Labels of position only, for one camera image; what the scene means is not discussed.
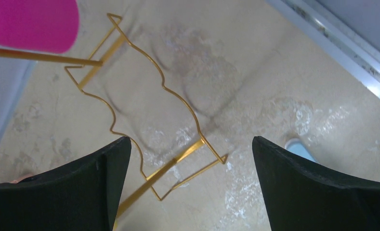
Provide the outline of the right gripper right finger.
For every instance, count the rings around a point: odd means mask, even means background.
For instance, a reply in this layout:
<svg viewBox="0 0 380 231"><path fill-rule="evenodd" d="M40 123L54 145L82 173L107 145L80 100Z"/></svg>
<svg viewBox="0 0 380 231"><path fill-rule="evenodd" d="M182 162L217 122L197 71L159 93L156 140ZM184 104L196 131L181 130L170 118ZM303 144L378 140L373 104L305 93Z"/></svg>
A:
<svg viewBox="0 0 380 231"><path fill-rule="evenodd" d="M380 231L380 182L347 175L264 137L252 152L274 231Z"/></svg>

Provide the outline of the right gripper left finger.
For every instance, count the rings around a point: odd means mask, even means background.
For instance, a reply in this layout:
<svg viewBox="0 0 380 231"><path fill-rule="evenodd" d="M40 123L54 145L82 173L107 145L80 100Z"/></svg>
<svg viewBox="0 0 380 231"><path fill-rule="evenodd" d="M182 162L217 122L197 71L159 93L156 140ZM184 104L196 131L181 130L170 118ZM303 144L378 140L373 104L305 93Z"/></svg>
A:
<svg viewBox="0 0 380 231"><path fill-rule="evenodd" d="M0 231L110 231L131 156L121 137L18 183L0 183Z"/></svg>

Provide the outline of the magenta wine glass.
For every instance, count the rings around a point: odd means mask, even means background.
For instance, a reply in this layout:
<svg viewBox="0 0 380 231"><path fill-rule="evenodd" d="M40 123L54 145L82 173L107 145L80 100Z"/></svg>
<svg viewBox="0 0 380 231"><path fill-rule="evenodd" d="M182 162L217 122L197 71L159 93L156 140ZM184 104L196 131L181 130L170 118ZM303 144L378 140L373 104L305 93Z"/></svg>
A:
<svg viewBox="0 0 380 231"><path fill-rule="evenodd" d="M0 45L65 53L79 31L75 0L0 0Z"/></svg>

